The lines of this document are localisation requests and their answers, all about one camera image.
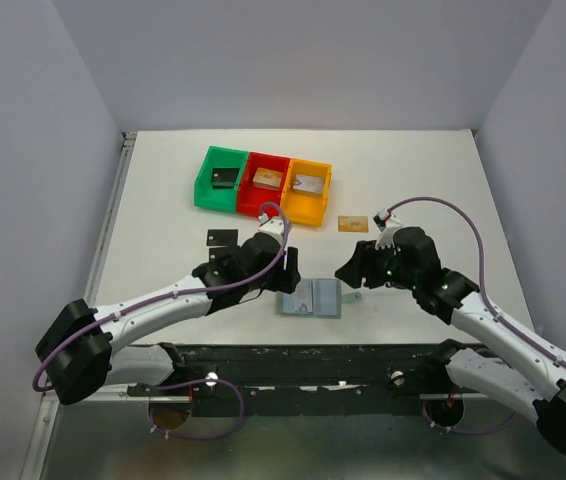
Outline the silver VIP card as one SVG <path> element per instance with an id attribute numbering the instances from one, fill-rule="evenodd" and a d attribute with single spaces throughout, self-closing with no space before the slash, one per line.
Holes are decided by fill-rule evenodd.
<path id="1" fill-rule="evenodd" d="M 313 281 L 301 280 L 291 294 L 282 296 L 282 311 L 286 314 L 310 314 L 314 311 Z"/>

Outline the sage green card holder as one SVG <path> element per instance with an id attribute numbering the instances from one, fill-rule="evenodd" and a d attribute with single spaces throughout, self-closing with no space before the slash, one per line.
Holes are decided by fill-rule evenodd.
<path id="1" fill-rule="evenodd" d="M 359 302 L 362 295 L 358 291 L 342 292 L 342 283 L 337 279 L 312 278 L 314 311 L 310 314 L 286 314 L 282 311 L 282 296 L 277 294 L 276 314 L 304 318 L 340 318 L 342 307 Z"/>

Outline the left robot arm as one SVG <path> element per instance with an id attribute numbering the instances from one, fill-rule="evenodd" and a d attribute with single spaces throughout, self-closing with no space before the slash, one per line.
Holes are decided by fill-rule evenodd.
<path id="1" fill-rule="evenodd" d="M 299 281 L 297 248 L 260 232 L 155 292 L 100 307 L 74 300 L 35 347 L 40 365 L 32 387 L 72 405 L 104 386 L 161 385 L 179 356 L 166 343 L 143 345 L 142 338 L 237 306 L 253 291 L 291 293 Z"/>

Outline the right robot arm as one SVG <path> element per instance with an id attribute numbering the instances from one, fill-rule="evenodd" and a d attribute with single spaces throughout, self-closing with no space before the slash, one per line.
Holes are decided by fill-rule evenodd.
<path id="1" fill-rule="evenodd" d="M 421 228 L 387 228 L 378 241 L 358 242 L 335 276 L 352 288 L 408 290 L 423 311 L 480 341 L 494 358 L 459 348 L 443 362 L 451 383 L 527 418 L 566 456 L 566 351 L 498 308 L 465 275 L 443 267 Z"/>

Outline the black credit card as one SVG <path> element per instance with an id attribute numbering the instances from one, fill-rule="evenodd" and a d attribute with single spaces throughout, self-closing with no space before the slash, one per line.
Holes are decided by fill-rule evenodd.
<path id="1" fill-rule="evenodd" d="M 210 229 L 206 234 L 208 247 L 236 246 L 238 243 L 237 229 Z"/>

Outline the gold VIP card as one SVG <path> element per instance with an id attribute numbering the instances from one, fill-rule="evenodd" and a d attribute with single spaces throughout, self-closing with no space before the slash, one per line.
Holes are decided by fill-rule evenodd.
<path id="1" fill-rule="evenodd" d="M 349 233 L 368 233 L 368 217 L 359 215 L 339 215 L 338 231 Z"/>

